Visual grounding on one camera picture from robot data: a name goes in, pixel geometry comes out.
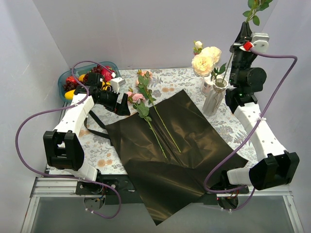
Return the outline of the pink double rose stem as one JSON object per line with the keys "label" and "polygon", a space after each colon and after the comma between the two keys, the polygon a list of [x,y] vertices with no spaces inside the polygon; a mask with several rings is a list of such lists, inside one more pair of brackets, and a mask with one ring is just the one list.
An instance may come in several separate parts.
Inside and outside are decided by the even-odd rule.
{"label": "pink double rose stem", "polygon": [[141,93],[135,93],[132,88],[129,88],[126,94],[128,95],[128,102],[130,102],[133,108],[137,110],[138,116],[148,123],[149,128],[153,132],[156,141],[162,151],[162,154],[164,155],[165,159],[167,159],[166,153],[151,125],[152,118],[149,116],[150,109],[145,105],[146,98]]}

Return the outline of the cream bud flower stem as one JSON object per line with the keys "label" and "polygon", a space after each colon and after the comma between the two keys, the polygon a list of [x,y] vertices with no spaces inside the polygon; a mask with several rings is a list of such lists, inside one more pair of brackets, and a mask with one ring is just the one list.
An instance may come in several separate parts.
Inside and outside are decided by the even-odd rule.
{"label": "cream bud flower stem", "polygon": [[268,8],[272,1],[273,0],[249,0],[247,3],[249,10],[243,13],[243,16],[246,17],[245,23],[248,23],[252,20],[256,26],[259,26],[260,19],[256,15],[257,12],[263,11]]}

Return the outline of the white rose stem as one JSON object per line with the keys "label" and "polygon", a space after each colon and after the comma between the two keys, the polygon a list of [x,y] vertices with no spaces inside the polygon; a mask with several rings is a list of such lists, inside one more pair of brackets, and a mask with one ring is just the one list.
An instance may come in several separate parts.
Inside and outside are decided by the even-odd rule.
{"label": "white rose stem", "polygon": [[201,41],[194,41],[193,59],[191,66],[194,73],[200,77],[207,77],[212,83],[216,82],[219,76],[224,78],[223,74],[227,71],[227,64],[224,63],[218,67],[222,51],[218,47],[205,47]]}

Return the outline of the peach rose stem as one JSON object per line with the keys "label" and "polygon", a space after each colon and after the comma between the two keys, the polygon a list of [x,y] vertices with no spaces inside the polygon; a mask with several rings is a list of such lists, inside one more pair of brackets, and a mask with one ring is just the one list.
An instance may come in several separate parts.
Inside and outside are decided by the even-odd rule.
{"label": "peach rose stem", "polygon": [[137,75],[138,75],[137,87],[139,89],[139,93],[141,93],[146,98],[148,103],[153,106],[153,108],[154,108],[157,116],[159,117],[161,123],[163,124],[163,127],[165,128],[167,134],[169,135],[169,137],[173,141],[173,143],[176,146],[178,152],[181,153],[180,148],[178,147],[177,143],[175,142],[174,138],[172,137],[171,133],[169,132],[166,124],[164,123],[162,117],[160,116],[160,114],[159,114],[159,112],[158,112],[158,110],[156,108],[156,105],[154,103],[155,98],[152,97],[152,90],[148,88],[148,85],[150,84],[150,81],[152,79],[152,73],[150,73],[149,71],[143,72],[141,69],[139,69],[138,72],[137,72]]}

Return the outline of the black paper cone wrapper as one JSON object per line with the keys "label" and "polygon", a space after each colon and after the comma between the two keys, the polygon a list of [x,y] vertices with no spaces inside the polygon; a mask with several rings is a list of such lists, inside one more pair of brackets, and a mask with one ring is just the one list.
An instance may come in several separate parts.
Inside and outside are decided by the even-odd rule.
{"label": "black paper cone wrapper", "polygon": [[219,183],[223,171],[244,167],[247,161],[233,154],[185,91],[161,101],[156,108],[181,153],[153,107],[149,111],[151,125],[167,159],[148,123],[138,114],[109,124],[106,130],[151,218],[160,224]]}

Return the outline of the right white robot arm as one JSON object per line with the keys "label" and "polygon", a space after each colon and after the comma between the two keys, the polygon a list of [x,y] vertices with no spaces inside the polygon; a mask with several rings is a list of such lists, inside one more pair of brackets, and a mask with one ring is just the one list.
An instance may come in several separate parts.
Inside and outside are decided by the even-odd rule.
{"label": "right white robot arm", "polygon": [[263,190],[290,184],[300,162],[296,152],[288,152],[277,140],[264,118],[266,109],[260,109],[255,96],[263,90],[267,74],[263,68],[251,65],[258,55],[267,56],[268,41],[268,34],[254,33],[243,22],[230,47],[233,59],[229,84],[233,88],[226,90],[225,102],[247,132],[258,162],[251,168],[223,171],[220,188],[226,193],[240,185]]}

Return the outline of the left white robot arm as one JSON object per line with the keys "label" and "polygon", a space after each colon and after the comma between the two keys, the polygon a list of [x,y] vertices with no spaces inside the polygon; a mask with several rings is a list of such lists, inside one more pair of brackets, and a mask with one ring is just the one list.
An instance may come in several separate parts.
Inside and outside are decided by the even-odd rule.
{"label": "left white robot arm", "polygon": [[78,134],[88,114],[95,104],[100,104],[107,110],[119,115],[128,116],[128,95],[124,94],[118,103],[119,93],[111,89],[103,90],[104,76],[90,73],[85,86],[74,91],[70,109],[53,131],[46,131],[43,135],[44,148],[49,166],[63,169],[77,178],[87,179],[86,187],[92,194],[99,194],[103,190],[103,181],[98,179],[99,171],[85,160],[84,150],[78,139]]}

